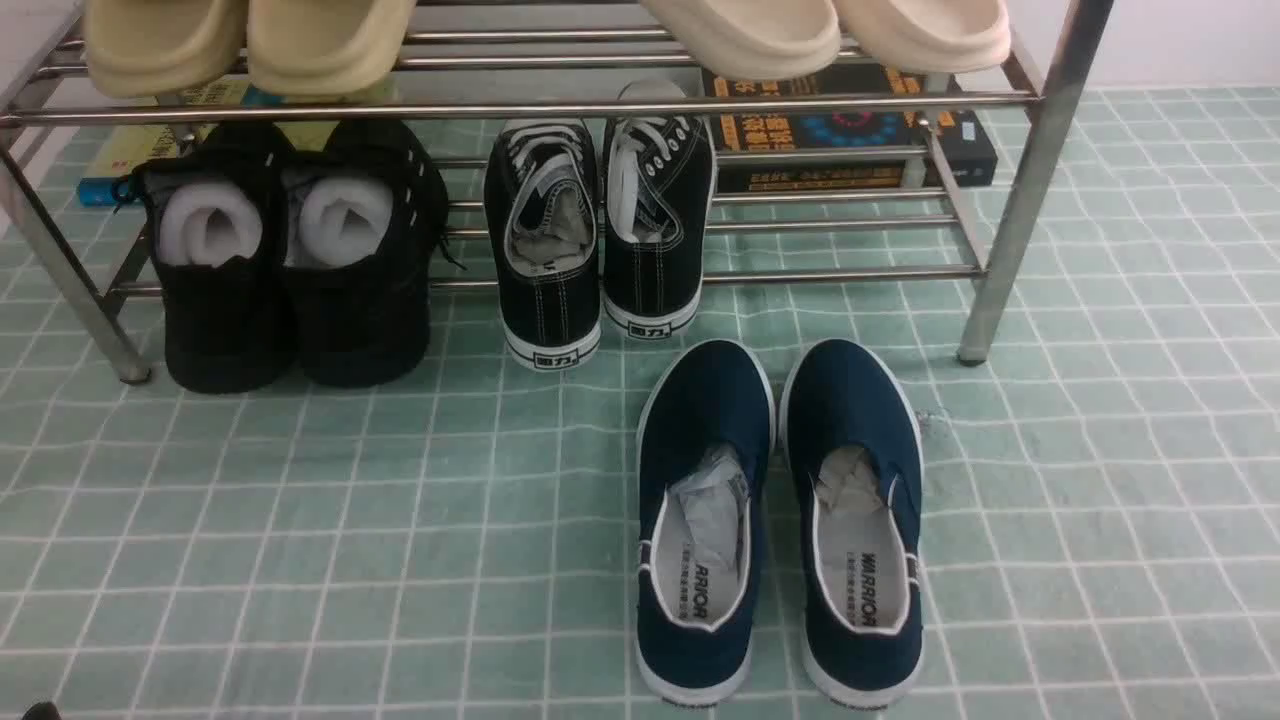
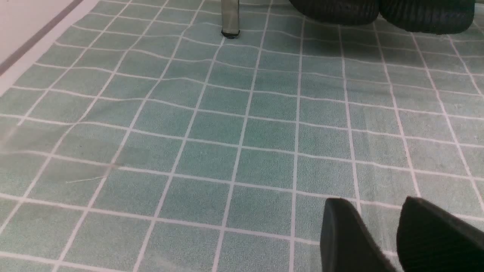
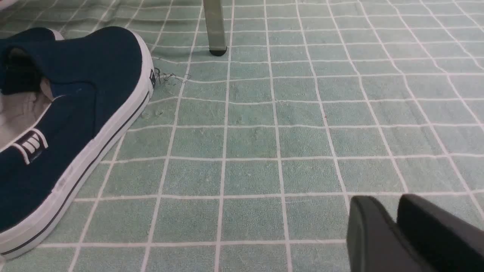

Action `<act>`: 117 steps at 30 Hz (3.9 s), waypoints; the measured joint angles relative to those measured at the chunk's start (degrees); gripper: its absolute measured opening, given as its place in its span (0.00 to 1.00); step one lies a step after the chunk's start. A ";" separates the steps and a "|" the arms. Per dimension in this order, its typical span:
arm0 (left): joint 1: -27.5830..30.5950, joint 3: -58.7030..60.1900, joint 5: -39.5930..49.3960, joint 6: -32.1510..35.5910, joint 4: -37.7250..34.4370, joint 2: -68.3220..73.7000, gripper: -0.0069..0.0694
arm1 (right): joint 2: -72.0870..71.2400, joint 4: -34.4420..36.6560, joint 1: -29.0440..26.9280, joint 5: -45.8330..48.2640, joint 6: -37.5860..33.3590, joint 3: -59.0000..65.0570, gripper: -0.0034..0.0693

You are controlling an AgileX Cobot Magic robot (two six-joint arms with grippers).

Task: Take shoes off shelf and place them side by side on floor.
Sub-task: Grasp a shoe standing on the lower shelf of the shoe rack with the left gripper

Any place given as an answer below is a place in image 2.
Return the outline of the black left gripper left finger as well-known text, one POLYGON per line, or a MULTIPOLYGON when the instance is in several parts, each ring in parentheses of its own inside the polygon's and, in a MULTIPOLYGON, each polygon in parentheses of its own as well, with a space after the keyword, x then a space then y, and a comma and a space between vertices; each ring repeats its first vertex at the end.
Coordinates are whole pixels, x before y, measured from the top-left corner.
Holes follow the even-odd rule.
POLYGON ((320 256, 324 272, 396 272, 346 199, 325 201, 320 256))

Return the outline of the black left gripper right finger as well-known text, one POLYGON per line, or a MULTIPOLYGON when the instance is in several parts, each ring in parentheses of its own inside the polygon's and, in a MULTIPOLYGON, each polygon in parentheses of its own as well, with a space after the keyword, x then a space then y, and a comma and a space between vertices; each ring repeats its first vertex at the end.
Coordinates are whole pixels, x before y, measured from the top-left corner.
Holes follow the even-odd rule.
POLYGON ((397 228, 405 272, 482 272, 484 234, 423 198, 407 197, 397 228))

